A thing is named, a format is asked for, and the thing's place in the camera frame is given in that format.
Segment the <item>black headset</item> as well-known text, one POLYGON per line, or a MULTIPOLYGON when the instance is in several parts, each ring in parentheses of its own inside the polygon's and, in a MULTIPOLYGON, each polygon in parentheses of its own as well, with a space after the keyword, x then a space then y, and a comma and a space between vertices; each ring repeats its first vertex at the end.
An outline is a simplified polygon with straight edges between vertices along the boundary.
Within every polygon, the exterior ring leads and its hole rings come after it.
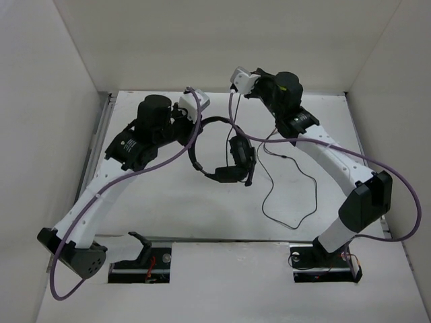
POLYGON ((226 165, 218 167, 213 173, 206 172, 198 162, 195 141, 188 150, 188 157, 195 170, 206 178, 222 184, 241 182, 246 187, 253 184, 253 176, 257 163, 257 152, 250 140, 239 131, 225 142, 226 165))

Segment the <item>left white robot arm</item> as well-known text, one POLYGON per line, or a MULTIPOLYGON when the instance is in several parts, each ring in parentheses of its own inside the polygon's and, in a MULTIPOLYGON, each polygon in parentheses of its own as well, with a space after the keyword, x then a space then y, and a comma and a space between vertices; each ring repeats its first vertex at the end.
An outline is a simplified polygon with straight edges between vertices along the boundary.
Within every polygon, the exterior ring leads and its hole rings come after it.
POLYGON ((78 201, 54 227, 42 228, 38 241, 82 279, 93 277, 105 262, 145 266, 152 244, 142 235, 131 231, 97 238, 96 233, 124 189, 157 158, 159 148, 172 142, 191 146, 198 115, 208 106, 209 97, 199 90, 185 91, 177 103, 162 95, 146 96, 136 118, 107 147, 78 201))

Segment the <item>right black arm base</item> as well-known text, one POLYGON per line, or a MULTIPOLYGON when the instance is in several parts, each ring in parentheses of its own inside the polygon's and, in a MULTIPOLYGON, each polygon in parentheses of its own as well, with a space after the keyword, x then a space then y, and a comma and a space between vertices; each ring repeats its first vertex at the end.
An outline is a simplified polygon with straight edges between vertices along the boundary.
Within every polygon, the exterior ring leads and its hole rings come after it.
POLYGON ((289 250, 295 283, 359 283, 363 277, 360 261, 350 250, 328 258, 319 258, 311 244, 292 244, 289 250))

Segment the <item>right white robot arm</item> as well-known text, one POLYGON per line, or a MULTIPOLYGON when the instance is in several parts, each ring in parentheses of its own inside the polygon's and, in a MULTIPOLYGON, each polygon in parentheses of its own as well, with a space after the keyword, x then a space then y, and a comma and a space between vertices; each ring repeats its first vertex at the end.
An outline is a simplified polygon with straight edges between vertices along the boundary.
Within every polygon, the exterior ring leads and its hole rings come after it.
POLYGON ((272 75, 257 69, 236 80, 241 94, 262 101, 278 133, 315 160, 346 196, 337 219, 312 242, 313 260, 329 264, 355 235, 389 211, 391 175, 376 173, 341 151, 319 120, 301 106, 303 87, 295 74, 272 75))

